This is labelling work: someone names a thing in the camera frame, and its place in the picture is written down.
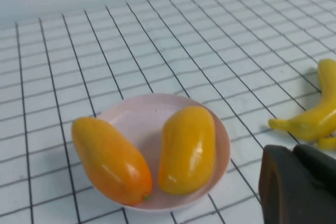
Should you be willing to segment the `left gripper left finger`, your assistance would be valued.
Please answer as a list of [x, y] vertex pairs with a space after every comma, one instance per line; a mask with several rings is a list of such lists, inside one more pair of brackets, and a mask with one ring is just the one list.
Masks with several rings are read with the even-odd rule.
[[335, 223], [335, 197], [284, 146], [264, 147], [259, 197], [265, 223]]

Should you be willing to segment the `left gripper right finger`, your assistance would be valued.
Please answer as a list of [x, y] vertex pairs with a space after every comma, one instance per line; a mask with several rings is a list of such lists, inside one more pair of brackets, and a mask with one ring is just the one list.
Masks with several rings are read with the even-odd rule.
[[296, 145], [292, 152], [310, 174], [335, 197], [335, 159], [310, 145]]

